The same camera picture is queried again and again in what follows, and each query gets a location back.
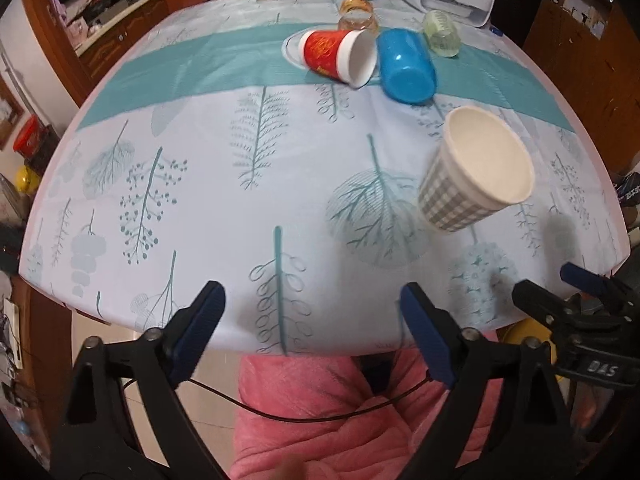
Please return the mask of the wooden kitchen cabinets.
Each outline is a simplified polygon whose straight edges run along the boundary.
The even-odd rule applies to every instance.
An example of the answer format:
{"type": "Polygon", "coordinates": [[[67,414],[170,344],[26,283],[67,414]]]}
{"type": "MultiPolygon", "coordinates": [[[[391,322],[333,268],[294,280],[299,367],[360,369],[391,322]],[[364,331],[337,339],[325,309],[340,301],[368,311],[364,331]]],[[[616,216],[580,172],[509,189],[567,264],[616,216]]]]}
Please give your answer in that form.
{"type": "Polygon", "coordinates": [[[74,46],[55,12],[53,0],[22,0],[43,54],[76,105],[145,34],[168,17],[166,0],[138,0],[118,6],[96,32],[74,46]]]}

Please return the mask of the blue plastic cup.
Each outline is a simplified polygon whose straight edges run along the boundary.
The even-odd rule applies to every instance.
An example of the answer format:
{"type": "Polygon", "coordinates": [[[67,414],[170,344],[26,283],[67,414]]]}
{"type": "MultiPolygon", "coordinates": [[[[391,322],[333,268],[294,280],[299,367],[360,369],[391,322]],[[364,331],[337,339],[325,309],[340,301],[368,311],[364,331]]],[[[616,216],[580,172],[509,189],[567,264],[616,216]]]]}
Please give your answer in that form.
{"type": "Polygon", "coordinates": [[[378,72],[386,96],[392,100],[421,105],[436,92],[435,67],[424,38],[413,30],[383,30],[378,44],[378,72]]]}

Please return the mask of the green clear glass jar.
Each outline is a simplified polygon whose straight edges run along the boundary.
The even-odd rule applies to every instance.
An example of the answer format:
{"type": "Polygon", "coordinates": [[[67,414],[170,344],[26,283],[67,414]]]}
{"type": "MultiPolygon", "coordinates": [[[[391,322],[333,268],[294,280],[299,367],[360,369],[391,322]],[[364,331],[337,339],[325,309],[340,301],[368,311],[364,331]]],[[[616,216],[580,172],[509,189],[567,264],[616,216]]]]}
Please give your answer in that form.
{"type": "Polygon", "coordinates": [[[454,22],[441,10],[428,11],[423,21],[424,35],[430,49],[443,58],[454,58],[461,47],[454,22]]]}

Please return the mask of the orange patterned glass jar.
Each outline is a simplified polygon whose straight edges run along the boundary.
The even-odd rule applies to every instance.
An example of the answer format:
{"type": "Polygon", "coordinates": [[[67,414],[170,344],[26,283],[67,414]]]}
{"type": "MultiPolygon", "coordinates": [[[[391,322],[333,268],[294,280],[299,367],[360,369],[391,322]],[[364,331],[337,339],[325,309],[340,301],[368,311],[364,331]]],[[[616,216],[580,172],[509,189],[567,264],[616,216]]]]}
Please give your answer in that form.
{"type": "Polygon", "coordinates": [[[380,33],[372,3],[368,0],[343,0],[338,14],[338,30],[367,30],[374,36],[380,33]]]}

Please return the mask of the leaf print tablecloth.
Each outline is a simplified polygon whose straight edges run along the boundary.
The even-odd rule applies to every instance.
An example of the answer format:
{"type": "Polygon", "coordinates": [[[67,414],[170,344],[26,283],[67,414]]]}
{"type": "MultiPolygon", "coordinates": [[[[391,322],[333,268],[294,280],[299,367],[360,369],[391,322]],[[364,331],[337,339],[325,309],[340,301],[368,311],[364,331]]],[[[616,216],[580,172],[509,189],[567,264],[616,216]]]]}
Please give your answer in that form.
{"type": "Polygon", "coordinates": [[[134,330],[166,324],[208,281],[227,307],[212,343],[241,352],[405,347],[401,287],[464,326],[515,322],[513,285],[555,295],[571,261],[603,274],[630,248],[603,162],[509,39],[461,26],[424,105],[377,82],[307,70],[297,45],[338,0],[216,0],[165,18],[111,69],[62,137],[35,197],[21,277],[64,306],[134,330]],[[475,105],[532,155],[529,198],[452,234],[419,185],[446,116],[475,105]]]}

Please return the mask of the small blue object on table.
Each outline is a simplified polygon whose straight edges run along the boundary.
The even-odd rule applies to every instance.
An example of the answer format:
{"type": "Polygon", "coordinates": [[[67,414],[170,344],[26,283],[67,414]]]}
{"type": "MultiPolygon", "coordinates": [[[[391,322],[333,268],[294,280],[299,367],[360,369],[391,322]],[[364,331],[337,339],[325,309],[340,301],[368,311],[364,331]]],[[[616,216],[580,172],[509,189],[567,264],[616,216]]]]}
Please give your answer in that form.
{"type": "Polygon", "coordinates": [[[498,36],[498,37],[502,37],[502,36],[503,36],[503,32],[502,32],[500,29],[498,29],[496,26],[494,26],[494,25],[490,25],[490,26],[489,26],[489,30],[490,30],[494,35],[496,35],[496,36],[498,36]]]}

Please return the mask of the red bucket on floor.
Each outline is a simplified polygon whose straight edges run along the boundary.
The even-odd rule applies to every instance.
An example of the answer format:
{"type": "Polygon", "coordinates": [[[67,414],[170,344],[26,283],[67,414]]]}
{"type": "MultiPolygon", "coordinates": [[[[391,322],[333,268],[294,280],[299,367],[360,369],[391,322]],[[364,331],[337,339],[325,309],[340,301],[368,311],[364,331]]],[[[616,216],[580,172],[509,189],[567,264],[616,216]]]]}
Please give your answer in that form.
{"type": "Polygon", "coordinates": [[[31,114],[24,123],[13,142],[13,151],[24,157],[31,158],[38,150],[42,135],[42,125],[35,114],[31,114]]]}

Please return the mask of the grey checked paper cup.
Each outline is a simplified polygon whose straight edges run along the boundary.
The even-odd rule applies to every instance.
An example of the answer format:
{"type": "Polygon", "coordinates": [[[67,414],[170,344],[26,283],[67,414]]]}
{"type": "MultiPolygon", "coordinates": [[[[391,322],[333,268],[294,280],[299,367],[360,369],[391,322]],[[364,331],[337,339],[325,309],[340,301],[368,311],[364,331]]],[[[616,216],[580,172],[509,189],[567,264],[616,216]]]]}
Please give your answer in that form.
{"type": "Polygon", "coordinates": [[[445,117],[442,142],[418,194],[425,222],[453,233],[525,202],[535,167],[520,137],[500,117],[465,105],[445,117]]]}

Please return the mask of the red paper cup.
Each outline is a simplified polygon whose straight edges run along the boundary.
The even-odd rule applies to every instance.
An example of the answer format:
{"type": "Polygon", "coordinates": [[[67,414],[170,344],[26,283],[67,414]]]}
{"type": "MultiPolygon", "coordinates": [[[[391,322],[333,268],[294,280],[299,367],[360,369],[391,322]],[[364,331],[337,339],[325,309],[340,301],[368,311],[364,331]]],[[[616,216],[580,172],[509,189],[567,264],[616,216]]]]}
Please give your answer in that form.
{"type": "Polygon", "coordinates": [[[368,30],[311,29],[298,50],[307,68],[353,89],[369,82],[378,62],[376,38],[368,30]]]}

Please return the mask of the wooden shelf cabinet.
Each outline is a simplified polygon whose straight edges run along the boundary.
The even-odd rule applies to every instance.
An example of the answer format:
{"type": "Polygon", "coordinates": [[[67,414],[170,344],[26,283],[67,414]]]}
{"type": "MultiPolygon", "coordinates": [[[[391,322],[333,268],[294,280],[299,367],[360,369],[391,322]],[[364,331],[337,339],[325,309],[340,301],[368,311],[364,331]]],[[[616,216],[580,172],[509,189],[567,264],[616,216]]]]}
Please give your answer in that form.
{"type": "Polygon", "coordinates": [[[639,38],[616,2],[541,0],[524,50],[560,90],[606,168],[639,153],[639,38]]]}

